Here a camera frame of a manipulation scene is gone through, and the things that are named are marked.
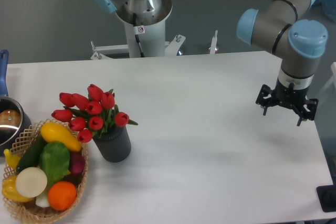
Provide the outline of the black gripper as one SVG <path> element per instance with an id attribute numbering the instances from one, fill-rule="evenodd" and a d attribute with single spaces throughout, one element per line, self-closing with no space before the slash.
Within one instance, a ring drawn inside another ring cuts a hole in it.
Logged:
<path id="1" fill-rule="evenodd" d="M 300 126 L 302 121 L 314 120 L 319 103 L 318 99 L 307 99 L 309 86 L 305 79 L 286 81 L 285 78 L 278 77 L 273 90 L 266 84 L 261 86 L 256 104 L 263 109 L 263 115 L 266 115 L 269 107 L 292 109 L 299 117 L 297 126 Z"/>

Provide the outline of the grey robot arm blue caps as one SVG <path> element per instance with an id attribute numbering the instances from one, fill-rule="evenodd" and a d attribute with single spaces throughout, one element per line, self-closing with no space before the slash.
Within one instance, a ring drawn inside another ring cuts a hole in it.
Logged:
<path id="1" fill-rule="evenodd" d="M 176 54 L 176 49 L 165 44 L 165 21 L 172 11 L 172 0 L 94 1 L 124 23 L 130 57 Z M 282 60 L 275 87 L 262 86 L 256 103 L 264 110 L 273 106 L 291 109 L 299 121 L 315 118 L 318 100 L 308 99 L 306 94 L 328 39 L 320 22 L 302 19 L 314 2 L 271 0 L 263 12 L 246 10 L 236 27 L 239 39 Z"/>

